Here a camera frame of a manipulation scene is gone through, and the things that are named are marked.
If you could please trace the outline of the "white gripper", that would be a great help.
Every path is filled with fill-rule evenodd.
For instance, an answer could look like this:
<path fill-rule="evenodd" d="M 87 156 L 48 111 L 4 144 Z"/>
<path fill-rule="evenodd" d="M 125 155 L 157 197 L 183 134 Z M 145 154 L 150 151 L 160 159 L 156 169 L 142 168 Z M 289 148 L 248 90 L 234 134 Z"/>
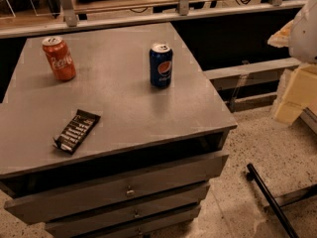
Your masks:
<path fill-rule="evenodd" d="M 276 48 L 289 48 L 289 54 L 307 63 L 317 62 L 317 0 L 308 0 L 267 43 Z M 273 102 L 272 118 L 291 125 L 317 98 L 317 65 L 301 64 L 286 69 L 279 81 L 277 97 Z"/>

